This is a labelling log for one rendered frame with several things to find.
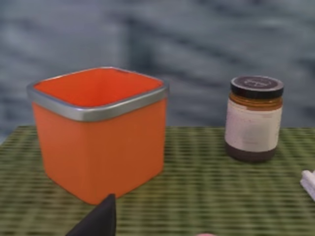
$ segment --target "white label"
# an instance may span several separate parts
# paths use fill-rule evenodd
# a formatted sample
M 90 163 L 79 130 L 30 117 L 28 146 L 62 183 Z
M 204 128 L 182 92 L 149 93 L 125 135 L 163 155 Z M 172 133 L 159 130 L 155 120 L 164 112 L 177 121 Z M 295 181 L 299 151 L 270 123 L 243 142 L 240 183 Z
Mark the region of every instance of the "white label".
M 230 99 L 227 105 L 225 141 L 232 147 L 252 152 L 274 149 L 278 144 L 282 108 L 250 111 Z

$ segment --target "green striped mat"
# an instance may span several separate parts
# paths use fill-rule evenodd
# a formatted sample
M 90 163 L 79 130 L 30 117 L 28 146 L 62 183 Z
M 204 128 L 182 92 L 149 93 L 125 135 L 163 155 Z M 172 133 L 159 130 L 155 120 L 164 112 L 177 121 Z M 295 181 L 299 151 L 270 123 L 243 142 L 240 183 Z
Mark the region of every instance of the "green striped mat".
M 313 236 L 315 202 L 299 184 L 315 169 L 315 129 L 285 128 L 275 158 L 224 154 L 223 128 L 169 127 L 163 174 L 117 202 L 117 236 Z M 0 147 L 0 236 L 64 236 L 94 206 L 44 174 L 33 126 Z

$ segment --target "brown jar contents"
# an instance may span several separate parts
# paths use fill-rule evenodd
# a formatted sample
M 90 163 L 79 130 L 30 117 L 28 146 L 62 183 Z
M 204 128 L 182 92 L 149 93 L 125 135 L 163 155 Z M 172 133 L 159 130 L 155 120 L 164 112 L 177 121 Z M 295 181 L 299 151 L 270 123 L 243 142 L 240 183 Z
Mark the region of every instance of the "brown jar contents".
M 278 144 L 284 85 L 263 76 L 237 77 L 231 81 L 225 150 L 239 161 L 270 160 Z

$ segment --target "orange bin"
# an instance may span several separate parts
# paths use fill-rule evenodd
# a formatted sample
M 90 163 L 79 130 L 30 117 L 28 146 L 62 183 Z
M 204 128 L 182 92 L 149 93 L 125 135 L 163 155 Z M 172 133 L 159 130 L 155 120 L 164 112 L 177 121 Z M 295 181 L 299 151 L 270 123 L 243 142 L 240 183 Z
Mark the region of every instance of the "orange bin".
M 97 205 L 144 184 L 163 169 L 167 85 L 112 67 L 32 83 L 44 169 Z

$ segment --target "marbled gray backdrop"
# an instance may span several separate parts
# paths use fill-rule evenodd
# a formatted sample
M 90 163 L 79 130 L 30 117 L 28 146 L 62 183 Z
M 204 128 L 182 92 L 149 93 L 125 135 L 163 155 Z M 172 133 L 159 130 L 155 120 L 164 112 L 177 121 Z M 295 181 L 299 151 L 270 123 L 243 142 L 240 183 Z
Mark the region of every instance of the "marbled gray backdrop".
M 28 83 L 95 66 L 168 80 L 169 125 L 224 125 L 231 78 L 284 81 L 283 126 L 315 125 L 314 0 L 1 0 L 0 141 Z

